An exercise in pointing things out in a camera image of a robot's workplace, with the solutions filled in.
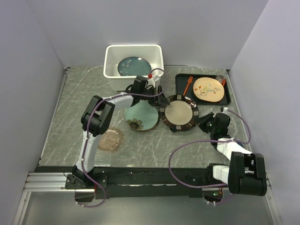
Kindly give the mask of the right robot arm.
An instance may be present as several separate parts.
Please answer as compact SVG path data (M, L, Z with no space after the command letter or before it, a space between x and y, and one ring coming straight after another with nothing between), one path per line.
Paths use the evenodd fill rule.
M243 148L228 135L230 117L225 113L209 113L198 119L198 127L210 134L210 143L222 153L230 164L209 164L206 183L215 187L220 182L226 184L232 194L264 196L267 179L264 157Z

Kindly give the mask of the black plate with colored squares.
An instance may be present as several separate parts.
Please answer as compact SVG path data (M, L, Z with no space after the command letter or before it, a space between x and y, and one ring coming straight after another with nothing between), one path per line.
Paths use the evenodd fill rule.
M188 131L196 126L199 109L192 99L183 95L172 95L166 100L168 104L160 105L159 114L172 132Z

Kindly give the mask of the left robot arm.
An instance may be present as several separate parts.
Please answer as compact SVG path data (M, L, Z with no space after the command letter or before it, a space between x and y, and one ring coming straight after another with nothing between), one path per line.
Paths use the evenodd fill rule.
M81 117L83 141L80 156L72 170L78 185L88 188L93 183L92 174L98 144L101 135L110 126L114 111L132 107L141 100L153 106L166 103L164 90L159 83L158 75L152 78L138 75L133 84L117 95L105 98L97 95L92 97Z

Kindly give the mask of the dark blue brown-rimmed plate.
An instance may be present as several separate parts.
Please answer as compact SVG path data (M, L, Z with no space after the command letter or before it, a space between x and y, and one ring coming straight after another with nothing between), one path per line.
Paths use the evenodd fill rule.
M143 76L150 74L151 65L147 60L133 56L121 60L117 70L120 76Z

